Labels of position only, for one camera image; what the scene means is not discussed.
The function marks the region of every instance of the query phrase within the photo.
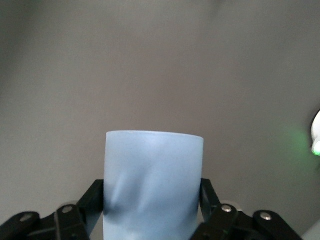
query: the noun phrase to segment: white object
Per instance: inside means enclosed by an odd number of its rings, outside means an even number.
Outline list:
[[[105,240],[188,240],[197,228],[204,139],[154,131],[106,134]]]
[[[312,123],[311,136],[313,139],[312,153],[320,156],[320,112],[317,113]]]

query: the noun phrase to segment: gray wall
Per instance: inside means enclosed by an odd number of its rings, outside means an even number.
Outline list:
[[[103,178],[106,132],[154,130],[202,136],[221,199],[303,234],[320,218],[319,12],[308,0],[1,1],[0,223],[78,200]]]

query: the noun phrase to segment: plastic cup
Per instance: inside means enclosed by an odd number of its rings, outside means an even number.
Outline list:
[[[106,134],[104,240],[188,240],[197,228],[204,139]]]

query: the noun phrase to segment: cup rim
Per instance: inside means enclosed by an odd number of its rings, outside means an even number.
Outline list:
[[[108,131],[106,133],[106,136],[108,134],[115,134],[115,133],[123,133],[123,134],[152,134],[152,135],[171,135],[171,136],[177,136],[177,137],[189,137],[189,138],[198,138],[204,140],[203,137],[187,134],[187,133],[180,133],[180,132],[170,132],[170,131],[148,131],[148,130],[113,130]]]

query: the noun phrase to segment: screw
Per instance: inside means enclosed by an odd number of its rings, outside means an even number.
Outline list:
[[[25,222],[32,218],[33,214],[32,213],[25,213],[22,218],[20,218],[20,222]]]
[[[226,213],[230,213],[232,211],[232,208],[228,205],[223,205],[222,210],[225,211]]]
[[[73,209],[72,206],[65,206],[65,207],[62,209],[62,212],[63,212],[64,214],[66,214],[66,213],[71,212],[72,209]]]
[[[266,212],[262,212],[260,213],[260,217],[264,220],[270,221],[272,219],[271,215],[269,213]]]

